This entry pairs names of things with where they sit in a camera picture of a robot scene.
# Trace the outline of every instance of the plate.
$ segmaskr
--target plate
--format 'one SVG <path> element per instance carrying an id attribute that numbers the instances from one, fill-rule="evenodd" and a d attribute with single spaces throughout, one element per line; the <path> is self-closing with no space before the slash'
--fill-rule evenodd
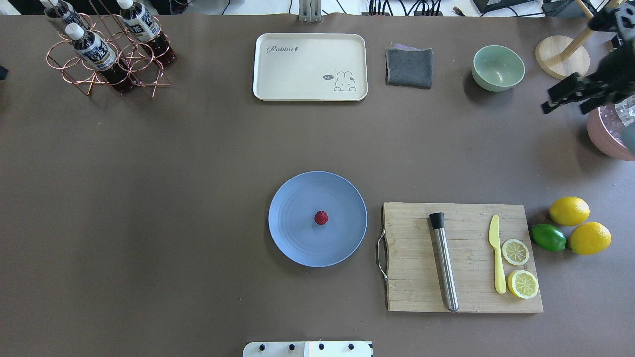
<path id="1" fill-rule="evenodd" d="M 357 34 L 262 34 L 255 56 L 260 100 L 356 101 L 368 93 L 366 43 Z"/>
<path id="2" fill-rule="evenodd" d="M 328 214 L 315 223 L 318 211 Z M 294 176 L 278 189 L 269 208 L 269 230 L 277 247 L 308 267 L 326 267 L 348 258 L 366 233 L 366 205 L 345 178 L 326 171 Z"/>

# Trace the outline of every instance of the bottle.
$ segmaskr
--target bottle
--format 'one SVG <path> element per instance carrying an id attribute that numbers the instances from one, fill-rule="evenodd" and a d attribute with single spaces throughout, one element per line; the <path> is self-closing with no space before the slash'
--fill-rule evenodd
<path id="1" fill-rule="evenodd" d="M 66 1 L 40 0 L 44 5 L 44 15 L 53 27 L 62 35 L 66 35 L 66 26 L 78 24 L 84 30 L 90 30 L 86 21 L 75 12 L 73 5 Z"/>
<path id="2" fill-rule="evenodd" d="M 131 90 L 135 84 L 128 75 L 128 64 L 119 59 L 106 41 L 93 31 L 84 30 L 78 24 L 66 26 L 66 33 L 72 39 L 75 52 L 88 67 L 102 75 L 112 88 L 120 93 Z"/>
<path id="3" fill-rule="evenodd" d="M 152 48 L 157 61 L 167 66 L 177 58 L 172 47 L 170 47 L 168 38 L 143 4 L 135 3 L 133 0 L 117 0 L 117 4 L 121 8 L 119 12 L 121 20 L 130 33 L 133 34 L 137 41 L 145 43 Z M 146 46 L 141 47 L 148 56 L 152 55 L 152 52 Z"/>

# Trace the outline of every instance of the cutting board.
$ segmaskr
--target cutting board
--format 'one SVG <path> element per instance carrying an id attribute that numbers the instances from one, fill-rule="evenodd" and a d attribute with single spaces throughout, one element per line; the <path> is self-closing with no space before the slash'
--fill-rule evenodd
<path id="1" fill-rule="evenodd" d="M 443 304 L 441 279 L 433 250 L 434 235 L 428 216 L 443 212 L 458 291 L 459 313 L 541 313 L 540 292 L 523 300 L 509 289 L 494 290 L 494 252 L 488 242 L 491 216 L 500 217 L 500 244 L 522 241 L 530 252 L 524 266 L 503 259 L 505 280 L 517 269 L 536 272 L 531 241 L 522 205 L 472 205 L 457 203 L 384 203 L 384 228 L 388 253 L 388 310 L 449 313 Z"/>

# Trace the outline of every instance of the red berry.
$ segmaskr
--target red berry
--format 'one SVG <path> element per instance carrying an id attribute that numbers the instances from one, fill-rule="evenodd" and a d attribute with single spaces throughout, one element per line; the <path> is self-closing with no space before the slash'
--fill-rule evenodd
<path id="1" fill-rule="evenodd" d="M 317 224 L 324 224 L 328 221 L 328 215 L 324 211 L 318 211 L 313 219 Z"/>

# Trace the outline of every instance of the rabbit illustration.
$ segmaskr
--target rabbit illustration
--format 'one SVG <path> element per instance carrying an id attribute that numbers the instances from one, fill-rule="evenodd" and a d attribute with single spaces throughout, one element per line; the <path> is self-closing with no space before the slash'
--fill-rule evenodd
<path id="1" fill-rule="evenodd" d="M 337 72 L 337 80 L 335 81 L 335 91 L 356 91 L 353 73 Z"/>

